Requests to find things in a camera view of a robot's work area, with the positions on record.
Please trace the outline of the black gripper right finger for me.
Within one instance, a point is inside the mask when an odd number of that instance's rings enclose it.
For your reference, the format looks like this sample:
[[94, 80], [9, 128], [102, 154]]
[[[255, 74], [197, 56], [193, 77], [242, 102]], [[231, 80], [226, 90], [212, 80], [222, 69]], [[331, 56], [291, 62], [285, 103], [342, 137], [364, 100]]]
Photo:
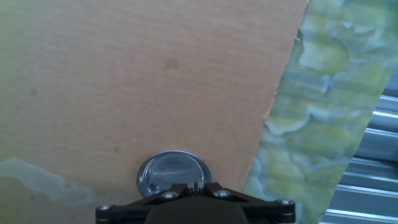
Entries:
[[228, 215], [238, 215], [248, 223], [295, 223], [295, 202], [291, 200], [261, 200], [222, 187], [217, 182], [198, 183], [198, 195], [220, 202]]

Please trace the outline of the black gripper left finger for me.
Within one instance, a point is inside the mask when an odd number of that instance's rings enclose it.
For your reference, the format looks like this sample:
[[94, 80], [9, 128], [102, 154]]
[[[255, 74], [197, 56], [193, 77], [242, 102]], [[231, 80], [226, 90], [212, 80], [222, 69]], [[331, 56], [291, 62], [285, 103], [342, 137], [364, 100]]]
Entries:
[[194, 193], [195, 186], [189, 187], [187, 184], [173, 184], [167, 190], [160, 191], [152, 196], [127, 205], [102, 205], [95, 209], [95, 223], [144, 223], [150, 211], [156, 206], [193, 196]]

